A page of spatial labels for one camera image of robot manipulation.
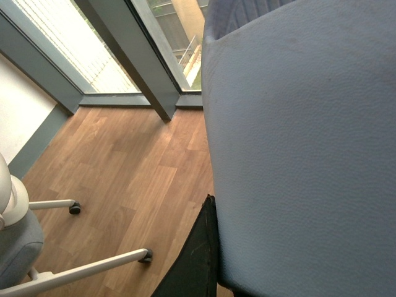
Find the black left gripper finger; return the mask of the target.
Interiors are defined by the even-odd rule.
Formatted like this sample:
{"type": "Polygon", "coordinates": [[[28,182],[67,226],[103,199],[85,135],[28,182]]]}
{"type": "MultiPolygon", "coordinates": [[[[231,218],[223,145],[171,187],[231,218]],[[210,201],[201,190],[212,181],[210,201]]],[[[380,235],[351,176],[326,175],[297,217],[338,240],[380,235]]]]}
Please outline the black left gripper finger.
{"type": "Polygon", "coordinates": [[[186,241],[153,296],[216,296],[218,222],[215,197],[208,195],[186,241]]]}

